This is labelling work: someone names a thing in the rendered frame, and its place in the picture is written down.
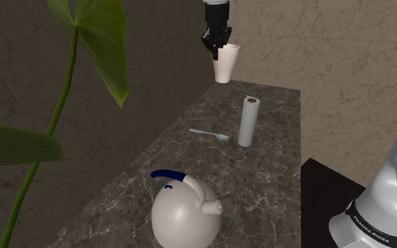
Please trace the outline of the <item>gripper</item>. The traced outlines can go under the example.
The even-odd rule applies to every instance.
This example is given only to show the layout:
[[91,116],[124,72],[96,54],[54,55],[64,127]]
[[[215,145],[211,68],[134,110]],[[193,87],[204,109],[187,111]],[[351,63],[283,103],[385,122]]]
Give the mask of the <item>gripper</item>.
[[232,32],[232,28],[227,25],[230,3],[206,3],[204,6],[207,30],[202,35],[201,40],[204,46],[210,50],[212,59],[217,61],[219,49],[227,45]]

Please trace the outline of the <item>cream tapered cup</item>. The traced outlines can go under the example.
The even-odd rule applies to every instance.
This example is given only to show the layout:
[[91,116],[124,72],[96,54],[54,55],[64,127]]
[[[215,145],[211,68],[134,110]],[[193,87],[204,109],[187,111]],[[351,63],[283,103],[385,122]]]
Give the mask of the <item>cream tapered cup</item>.
[[212,61],[215,82],[227,83],[231,80],[239,49],[237,44],[226,44],[223,48],[218,48],[218,59]]

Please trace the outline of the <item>white paper towel roll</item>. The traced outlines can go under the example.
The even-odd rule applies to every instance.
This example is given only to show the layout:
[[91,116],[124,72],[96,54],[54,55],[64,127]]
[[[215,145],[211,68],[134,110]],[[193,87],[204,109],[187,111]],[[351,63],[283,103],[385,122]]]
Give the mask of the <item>white paper towel roll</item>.
[[243,100],[243,109],[238,134],[238,144],[242,147],[249,147],[252,144],[259,105],[260,100],[249,95],[247,95]]

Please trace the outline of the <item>white spoon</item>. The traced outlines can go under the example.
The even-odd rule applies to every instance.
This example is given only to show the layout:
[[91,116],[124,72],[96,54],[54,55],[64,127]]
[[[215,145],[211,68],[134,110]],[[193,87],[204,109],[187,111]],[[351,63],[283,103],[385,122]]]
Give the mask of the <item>white spoon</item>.
[[202,131],[202,130],[197,130],[197,129],[190,129],[191,132],[195,132],[195,133],[200,133],[200,134],[206,134],[206,135],[213,135],[215,136],[218,140],[221,141],[225,141],[225,140],[229,140],[230,137],[227,135],[223,135],[223,134],[217,134],[217,133],[213,133],[213,132],[206,132],[206,131]]

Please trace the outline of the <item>green leafy plant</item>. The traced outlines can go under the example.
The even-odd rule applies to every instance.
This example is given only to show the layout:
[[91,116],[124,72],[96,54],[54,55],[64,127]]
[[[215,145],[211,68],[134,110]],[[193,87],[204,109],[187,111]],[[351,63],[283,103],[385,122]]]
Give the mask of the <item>green leafy plant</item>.
[[13,203],[0,248],[8,248],[25,195],[42,162],[64,160],[61,143],[53,134],[71,89],[77,48],[90,57],[109,93],[119,106],[129,95],[126,81],[126,35],[128,20],[121,0],[47,0],[58,26],[70,37],[71,47],[63,87],[47,131],[38,133],[0,125],[0,166],[30,164]]

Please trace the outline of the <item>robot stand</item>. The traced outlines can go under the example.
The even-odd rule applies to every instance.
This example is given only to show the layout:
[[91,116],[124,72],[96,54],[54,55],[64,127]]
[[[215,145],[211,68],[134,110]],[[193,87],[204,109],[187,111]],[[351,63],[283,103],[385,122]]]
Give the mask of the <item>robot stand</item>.
[[308,159],[301,166],[301,248],[337,248],[329,220],[365,190],[325,165]]

